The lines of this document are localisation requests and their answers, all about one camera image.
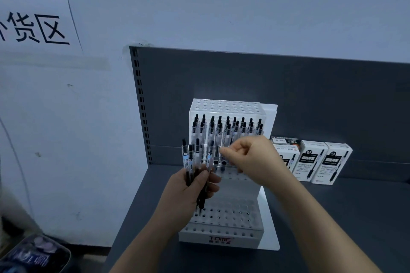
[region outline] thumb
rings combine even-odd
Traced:
[[[238,166],[243,159],[243,155],[228,147],[221,147],[219,152],[236,166]]]
[[[195,177],[191,185],[185,190],[189,194],[188,195],[189,197],[192,197],[196,200],[202,188],[207,183],[208,176],[209,176],[209,172],[204,170],[200,172],[197,177]]]

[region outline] cardboard box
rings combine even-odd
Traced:
[[[300,149],[300,139],[297,137],[272,136],[271,141],[277,145],[296,145]]]
[[[287,168],[292,172],[300,155],[298,147],[296,145],[280,144],[274,144],[274,147],[286,164]]]
[[[325,144],[329,149],[311,180],[314,184],[333,184],[353,151],[347,144],[328,142]]]
[[[310,181],[322,163],[328,146],[320,141],[302,140],[300,142],[300,157],[293,170],[293,175],[299,181]]]

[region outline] black chinese character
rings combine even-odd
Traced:
[[[17,16],[18,16],[17,20],[14,20],[13,15],[14,15],[14,13],[10,12],[9,18],[7,19],[7,22],[9,22],[9,23],[10,23],[10,21],[13,22],[14,29],[16,30],[18,36],[21,36],[20,31],[22,31],[23,34],[24,34],[22,38],[18,38],[16,40],[18,42],[26,40],[27,39],[27,32],[30,32],[31,36],[28,36],[28,38],[35,41],[35,42],[37,42],[37,43],[39,43],[40,41],[35,38],[36,36],[34,36],[34,32],[33,32],[32,28],[17,27],[16,22],[21,23],[21,25],[23,25],[23,26],[28,26],[28,27],[33,27],[34,26],[33,22],[30,22],[29,24],[24,22],[24,20],[28,19],[28,15],[26,14],[24,17],[21,17],[20,13],[17,12]]]
[[[46,37],[45,35],[45,31],[43,29],[42,24],[40,23],[40,19],[39,18],[45,18],[45,19],[59,19],[59,16],[56,15],[40,15],[40,14],[34,14],[34,16],[36,17],[36,20],[38,22],[38,26],[40,26],[40,30],[41,33],[43,34],[43,38],[44,41],[46,43],[57,43],[57,44],[70,44],[69,42],[61,42],[61,41],[50,41],[49,39],[53,38],[55,36],[55,34],[58,34],[61,38],[65,39],[65,36],[59,32],[57,30],[57,26],[58,26],[58,22],[54,20],[53,25],[47,23],[46,21],[44,21],[44,25],[46,25],[47,27],[51,28],[51,32],[50,34]]]
[[[4,28],[5,30],[8,29],[2,22],[0,22],[0,25],[3,26],[3,28]],[[1,36],[1,39],[3,39],[3,41],[6,41],[6,39],[4,39],[3,33],[1,32],[1,28],[0,28],[0,36]]]

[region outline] left hand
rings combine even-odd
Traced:
[[[157,208],[150,220],[156,226],[160,226],[169,236],[174,235],[186,226],[192,218],[196,207],[196,199],[201,189],[208,181],[207,198],[218,192],[221,178],[202,168],[202,172],[193,180],[188,187],[185,182],[185,169],[182,168],[169,178],[162,192]]]

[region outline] forearm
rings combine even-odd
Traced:
[[[311,272],[375,273],[377,266],[350,239],[294,177],[271,190],[289,216],[293,233]]]
[[[110,273],[156,272],[162,250],[171,235],[150,220],[117,260]]]

